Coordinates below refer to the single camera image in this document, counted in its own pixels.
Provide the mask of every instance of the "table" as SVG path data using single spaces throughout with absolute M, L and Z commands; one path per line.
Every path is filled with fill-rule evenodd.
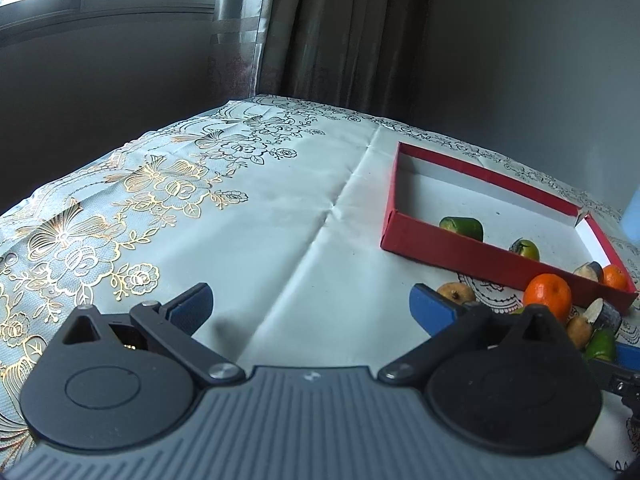
M 197 282 L 215 294 L 195 338 L 247 370 L 383 364 L 428 335 L 411 318 L 417 282 L 469 283 L 497 311 L 521 293 L 380 249 L 396 146 L 409 142 L 500 171 L 596 216 L 638 283 L 620 213 L 506 156 L 396 121 L 256 96 L 149 132 L 37 190 L 0 218 L 3 465 L 33 441 L 20 385 L 80 303 L 126 312 Z M 640 342 L 638 307 L 620 338 Z M 622 469 L 640 451 L 630 412 L 606 394 L 589 446 Z

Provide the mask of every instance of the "gray curtain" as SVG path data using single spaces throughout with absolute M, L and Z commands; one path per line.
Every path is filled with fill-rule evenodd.
M 273 0 L 258 90 L 410 122 L 430 0 Z
M 209 49 L 211 105 L 255 95 L 273 0 L 216 0 Z

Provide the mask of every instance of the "wall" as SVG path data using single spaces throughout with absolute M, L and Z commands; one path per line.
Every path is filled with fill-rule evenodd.
M 640 182 L 640 0 L 433 0 L 418 126 L 624 208 Z
M 128 140 L 210 108 L 209 38 L 205 14 L 140 14 L 0 46 L 0 213 Z

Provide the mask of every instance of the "metal screw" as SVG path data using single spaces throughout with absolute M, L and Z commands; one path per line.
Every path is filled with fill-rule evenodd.
M 414 367 L 407 363 L 391 364 L 385 369 L 387 379 L 405 379 L 414 374 Z
M 209 368 L 209 375 L 214 379 L 231 379 L 240 373 L 233 363 L 217 363 Z

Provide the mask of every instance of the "ribbed gray surface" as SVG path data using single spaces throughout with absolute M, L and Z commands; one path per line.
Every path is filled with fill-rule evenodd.
M 9 480 L 603 480 L 584 448 L 498 456 L 431 420 L 415 390 L 368 368 L 258 368 L 213 389 L 179 430 L 144 449 L 79 457 L 40 445 Z

